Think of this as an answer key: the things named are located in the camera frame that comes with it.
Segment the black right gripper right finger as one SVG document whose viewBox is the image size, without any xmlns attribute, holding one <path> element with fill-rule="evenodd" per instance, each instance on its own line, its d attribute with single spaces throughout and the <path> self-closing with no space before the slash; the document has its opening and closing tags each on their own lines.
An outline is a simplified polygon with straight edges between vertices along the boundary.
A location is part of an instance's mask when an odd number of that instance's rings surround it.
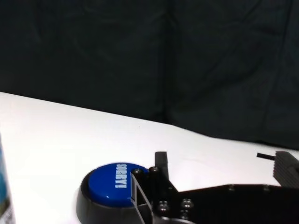
<svg viewBox="0 0 299 224">
<path fill-rule="evenodd" d="M 282 187 L 298 187 L 299 160 L 289 152 L 277 151 L 274 160 L 273 177 Z"/>
</svg>

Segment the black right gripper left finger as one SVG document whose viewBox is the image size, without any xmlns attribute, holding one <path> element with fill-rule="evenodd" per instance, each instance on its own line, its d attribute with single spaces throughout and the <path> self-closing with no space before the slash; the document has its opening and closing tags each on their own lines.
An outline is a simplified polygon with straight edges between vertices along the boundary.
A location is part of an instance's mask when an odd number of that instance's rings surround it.
<svg viewBox="0 0 299 224">
<path fill-rule="evenodd" d="M 142 224 L 174 224 L 179 219 L 175 205 L 178 191 L 169 180 L 166 152 L 155 152 L 155 164 L 148 171 L 130 173 L 131 202 Z"/>
</svg>

